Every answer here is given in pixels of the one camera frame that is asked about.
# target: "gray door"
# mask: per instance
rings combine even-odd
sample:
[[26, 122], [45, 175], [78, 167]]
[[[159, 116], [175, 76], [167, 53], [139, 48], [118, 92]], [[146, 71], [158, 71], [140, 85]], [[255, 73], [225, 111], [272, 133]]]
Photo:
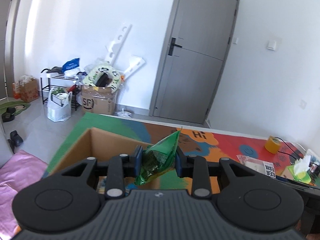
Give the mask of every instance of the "gray door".
[[7, 96], [4, 79], [4, 38], [10, 2], [11, 0], [0, 0], [0, 99]]
[[168, 49], [154, 116], [204, 122], [230, 42], [236, 5], [237, 0], [180, 0], [172, 31], [179, 46]]

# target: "blue plastic bag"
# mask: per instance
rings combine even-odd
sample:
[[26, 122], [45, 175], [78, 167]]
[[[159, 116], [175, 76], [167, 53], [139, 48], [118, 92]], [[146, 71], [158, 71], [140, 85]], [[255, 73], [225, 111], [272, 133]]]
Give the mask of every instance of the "blue plastic bag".
[[79, 61], [80, 61], [80, 58], [74, 58], [74, 59], [66, 62], [62, 66], [62, 72], [64, 73], [66, 70], [70, 70], [70, 69], [74, 69], [76, 67], [79, 67]]

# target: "green rug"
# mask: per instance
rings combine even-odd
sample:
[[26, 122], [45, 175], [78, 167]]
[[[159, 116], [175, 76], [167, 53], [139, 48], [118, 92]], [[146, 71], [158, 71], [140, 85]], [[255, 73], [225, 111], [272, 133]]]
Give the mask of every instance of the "green rug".
[[3, 114], [7, 111], [7, 107], [15, 107], [16, 112], [14, 115], [20, 114], [22, 111], [26, 110], [30, 106], [29, 103], [26, 103], [24, 101], [12, 101], [12, 102], [6, 102], [0, 105], [0, 114]]

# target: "light switch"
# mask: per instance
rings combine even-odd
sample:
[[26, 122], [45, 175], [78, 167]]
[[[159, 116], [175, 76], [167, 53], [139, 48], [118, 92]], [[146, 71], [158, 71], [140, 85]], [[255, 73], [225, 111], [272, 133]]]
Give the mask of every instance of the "light switch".
[[276, 41], [269, 41], [267, 49], [276, 50], [277, 42]]

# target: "black slipper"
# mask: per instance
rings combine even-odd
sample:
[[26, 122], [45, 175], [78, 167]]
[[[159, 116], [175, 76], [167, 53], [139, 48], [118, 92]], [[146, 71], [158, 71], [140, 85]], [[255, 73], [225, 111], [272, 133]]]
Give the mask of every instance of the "black slipper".
[[8, 139], [8, 143], [9, 143], [10, 148], [11, 148], [13, 154], [14, 154], [14, 142], [11, 139]]
[[11, 122], [14, 119], [14, 115], [7, 112], [3, 113], [1, 117], [2, 122]]
[[16, 112], [16, 108], [15, 107], [8, 107], [7, 108], [7, 113], [14, 114], [15, 112]]
[[19, 146], [21, 143], [23, 143], [23, 139], [18, 135], [17, 131], [12, 131], [10, 133], [10, 139], [14, 142], [15, 146]]

